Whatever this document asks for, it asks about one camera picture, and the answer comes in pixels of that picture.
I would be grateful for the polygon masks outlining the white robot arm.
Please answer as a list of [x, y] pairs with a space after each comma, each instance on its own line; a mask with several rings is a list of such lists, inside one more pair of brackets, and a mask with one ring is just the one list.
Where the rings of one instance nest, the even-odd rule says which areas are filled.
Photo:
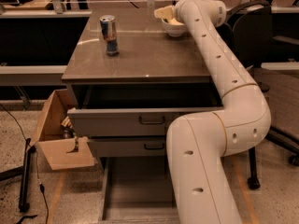
[[222, 108], [175, 119], [166, 136], [168, 166], [180, 224], [242, 224], [221, 158], [260, 144], [271, 114], [261, 89], [222, 40], [226, 6], [180, 0], [154, 11], [186, 25], [221, 98]]

